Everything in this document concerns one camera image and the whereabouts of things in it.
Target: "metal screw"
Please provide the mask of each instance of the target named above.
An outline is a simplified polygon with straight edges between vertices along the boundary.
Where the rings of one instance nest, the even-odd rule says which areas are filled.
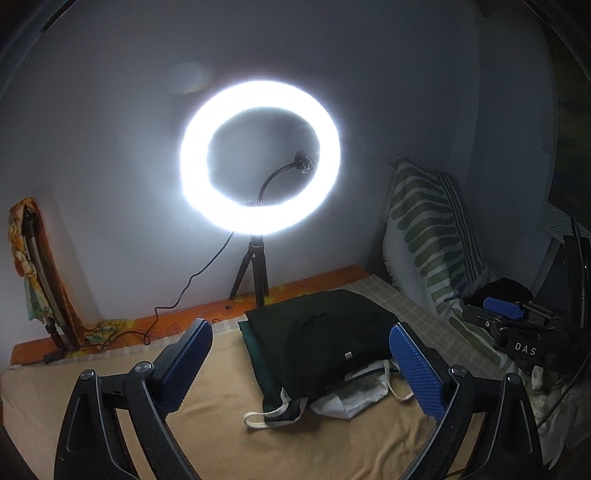
[[[507,375],[507,380],[515,385],[519,385],[521,383],[521,378],[517,374],[509,374]]]
[[[135,366],[135,371],[139,374],[144,374],[148,370],[152,368],[152,364],[150,362],[140,362]]]
[[[468,370],[461,365],[454,365],[452,367],[452,375],[454,377],[465,377],[468,374]]]
[[[94,377],[94,375],[95,375],[94,370],[84,370],[80,374],[80,380],[90,380],[92,377]]]

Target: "glowing white ring light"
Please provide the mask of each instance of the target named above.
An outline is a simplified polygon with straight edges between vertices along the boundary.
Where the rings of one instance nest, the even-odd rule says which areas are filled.
[[[279,108],[302,117],[320,144],[312,180],[301,193],[279,205],[239,205],[209,181],[207,152],[213,135],[232,117],[252,108]],[[183,193],[194,208],[227,230],[262,235],[299,222],[322,203],[339,172],[339,133],[326,110],[307,93],[285,83],[246,82],[221,91],[197,111],[185,132],[180,161]]]

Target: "beige blanket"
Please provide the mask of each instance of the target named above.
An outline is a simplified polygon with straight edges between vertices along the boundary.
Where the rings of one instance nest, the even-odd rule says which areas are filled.
[[[28,367],[4,375],[5,426],[40,480],[53,478],[61,421],[81,370],[92,367],[100,375],[118,374],[158,353]],[[394,380],[394,388],[403,393],[406,385]],[[434,426],[416,401],[402,404],[389,395],[351,421],[307,410],[293,426],[249,431],[242,415],[259,410],[261,401],[240,331],[216,335],[181,409],[167,417],[179,445],[204,480],[395,479]],[[119,418],[140,477],[153,478],[129,415],[119,412]],[[469,457],[478,426],[473,423],[452,471],[464,466]]]

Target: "pillow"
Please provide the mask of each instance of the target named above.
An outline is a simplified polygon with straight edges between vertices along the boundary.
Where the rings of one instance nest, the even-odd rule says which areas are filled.
[[[494,276],[482,261],[455,179],[399,158],[389,200],[383,254],[398,289],[433,316],[448,320],[497,366],[516,370],[507,355],[494,350],[485,330],[462,320],[462,299]]]

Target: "bed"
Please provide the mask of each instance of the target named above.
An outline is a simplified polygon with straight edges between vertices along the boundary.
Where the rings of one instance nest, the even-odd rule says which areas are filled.
[[[408,322],[428,346],[450,364],[472,374],[500,378],[503,373],[449,324],[417,307],[375,275],[342,288],[359,293]],[[307,410],[295,425],[249,431],[246,411],[260,408],[262,394],[238,328],[244,315],[217,322],[213,347],[178,412],[167,417],[172,432],[197,473],[208,478],[398,478],[434,427],[416,401],[389,395],[350,421],[321,417]],[[180,335],[167,339],[174,342]],[[53,365],[13,367],[2,379],[4,425],[15,446],[40,480],[53,478],[61,421],[80,371],[100,375],[129,371],[152,360],[163,343],[114,350]],[[395,388],[406,385],[396,381]],[[126,412],[123,432],[141,478],[153,478]],[[462,468],[472,451],[480,419],[475,417],[451,471]]]

